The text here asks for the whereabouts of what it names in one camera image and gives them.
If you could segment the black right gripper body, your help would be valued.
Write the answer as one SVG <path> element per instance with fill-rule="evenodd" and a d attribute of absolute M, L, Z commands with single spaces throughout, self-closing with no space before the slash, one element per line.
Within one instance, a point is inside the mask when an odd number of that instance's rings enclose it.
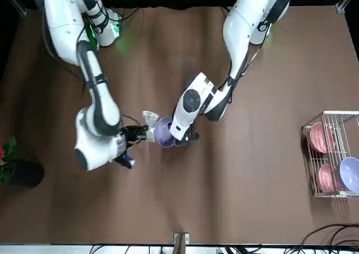
<path fill-rule="evenodd" d="M 141 127 L 140 126 L 123 127 L 122 134 L 125 136 L 127 146 L 134 146 L 141 141 Z"/>

